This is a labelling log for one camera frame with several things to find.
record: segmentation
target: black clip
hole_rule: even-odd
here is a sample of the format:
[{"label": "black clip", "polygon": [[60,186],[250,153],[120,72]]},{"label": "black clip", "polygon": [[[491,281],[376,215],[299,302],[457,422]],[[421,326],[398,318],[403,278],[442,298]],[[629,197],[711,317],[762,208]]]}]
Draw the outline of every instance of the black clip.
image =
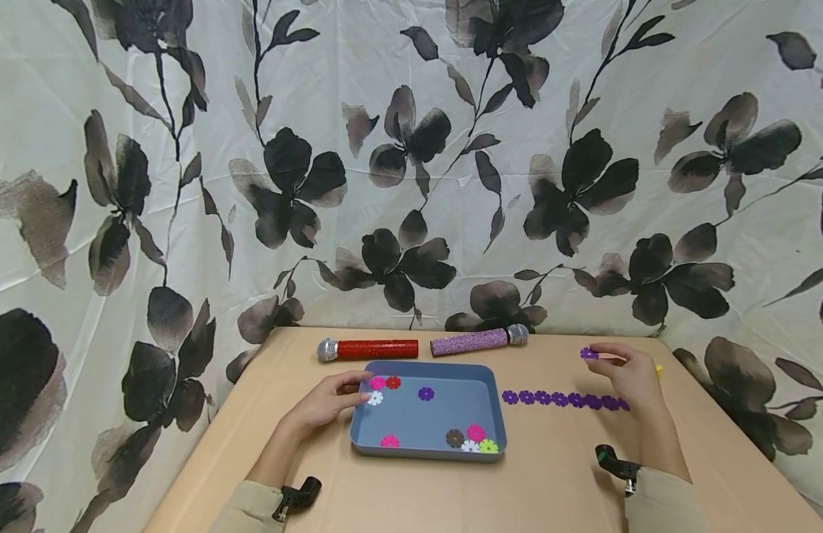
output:
[{"label": "black clip", "polygon": [[320,479],[308,476],[299,489],[284,485],[281,488],[281,503],[272,515],[273,520],[284,523],[287,520],[289,511],[305,511],[311,509],[320,494],[323,484]]},{"label": "black clip", "polygon": [[636,473],[640,470],[640,465],[629,460],[620,460],[609,444],[597,445],[595,455],[598,459],[598,465],[613,476],[627,482],[625,485],[625,498],[636,494]]}]

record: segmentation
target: blue tray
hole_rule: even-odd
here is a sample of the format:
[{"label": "blue tray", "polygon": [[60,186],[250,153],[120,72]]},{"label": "blue tray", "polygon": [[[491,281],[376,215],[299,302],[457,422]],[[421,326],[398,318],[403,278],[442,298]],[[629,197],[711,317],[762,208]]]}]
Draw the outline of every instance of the blue tray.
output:
[{"label": "blue tray", "polygon": [[481,365],[372,361],[349,436],[363,455],[495,462],[506,428],[494,373]]}]

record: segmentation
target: white fabric backdrop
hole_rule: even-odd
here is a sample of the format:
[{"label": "white fabric backdrop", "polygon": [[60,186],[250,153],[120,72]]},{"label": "white fabric backdrop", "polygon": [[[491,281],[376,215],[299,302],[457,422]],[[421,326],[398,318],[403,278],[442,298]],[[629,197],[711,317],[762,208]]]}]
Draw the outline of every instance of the white fabric backdrop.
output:
[{"label": "white fabric backdrop", "polygon": [[512,321],[823,515],[823,1],[0,0],[0,532],[140,531],[274,326]]}]

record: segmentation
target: sleeve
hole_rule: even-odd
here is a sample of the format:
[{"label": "sleeve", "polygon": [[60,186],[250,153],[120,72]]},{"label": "sleeve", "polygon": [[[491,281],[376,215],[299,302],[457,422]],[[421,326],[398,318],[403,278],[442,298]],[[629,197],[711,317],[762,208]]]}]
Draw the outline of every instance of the sleeve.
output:
[{"label": "sleeve", "polygon": [[280,490],[241,481],[209,533],[281,533],[283,524],[272,519],[279,503]]},{"label": "sleeve", "polygon": [[696,489],[680,477],[642,467],[625,499],[630,533],[709,533]]}]

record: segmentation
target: hand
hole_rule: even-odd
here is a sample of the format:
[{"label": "hand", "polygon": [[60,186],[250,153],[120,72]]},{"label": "hand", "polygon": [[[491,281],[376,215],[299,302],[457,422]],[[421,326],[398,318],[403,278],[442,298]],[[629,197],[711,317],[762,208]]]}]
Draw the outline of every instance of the hand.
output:
[{"label": "hand", "polygon": [[370,394],[358,391],[359,383],[372,377],[372,372],[351,370],[324,378],[305,398],[299,400],[287,415],[284,415],[284,421],[305,433],[325,426],[337,419],[342,411],[370,399]]},{"label": "hand", "polygon": [[595,352],[618,355],[619,358],[585,359],[595,374],[609,378],[613,388],[630,404],[637,420],[642,420],[658,408],[664,409],[663,392],[651,355],[619,343],[595,343]]}]

